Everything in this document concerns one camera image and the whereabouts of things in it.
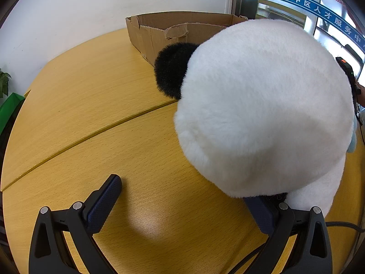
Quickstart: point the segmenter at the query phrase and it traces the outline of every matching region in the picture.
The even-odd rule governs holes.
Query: stuffed animal
[[[156,82],[179,99],[175,129],[190,163],[231,197],[288,193],[324,216],[354,130],[348,78],[300,27],[280,20],[230,26],[201,45],[165,47]]]

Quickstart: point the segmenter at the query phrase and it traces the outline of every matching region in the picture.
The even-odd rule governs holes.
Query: wood grain surface
[[[30,86],[3,164],[1,190],[57,154],[139,112],[171,102],[127,29],[51,60]]]
[[[118,273],[227,273],[266,240],[244,203],[223,194],[185,159],[174,131],[175,110],[172,104],[90,138],[4,191],[8,239],[21,274],[28,273],[39,209],[65,209],[85,200],[112,173],[122,177],[124,188],[94,238]],[[359,144],[347,158],[327,220],[359,220],[364,203],[359,167],[364,147]],[[347,228],[329,232],[338,273],[355,234]],[[79,270],[87,273],[66,238]],[[282,270],[293,242],[291,238],[274,273]]]

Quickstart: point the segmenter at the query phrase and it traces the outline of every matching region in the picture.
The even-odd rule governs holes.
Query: black fuzzy ear
[[[188,68],[188,61],[199,45],[175,43],[158,53],[155,60],[155,75],[158,89],[167,97],[180,99],[181,85]]]

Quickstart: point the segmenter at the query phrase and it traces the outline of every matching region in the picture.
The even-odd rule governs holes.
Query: white wall
[[[0,29],[0,68],[24,94],[42,67],[66,50],[158,11],[230,12],[231,0],[20,0]]]

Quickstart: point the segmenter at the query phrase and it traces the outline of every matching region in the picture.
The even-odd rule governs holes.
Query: green plant
[[[0,69],[0,98],[4,97],[3,94],[8,95],[9,93],[9,78],[11,76],[8,73],[2,72]]]

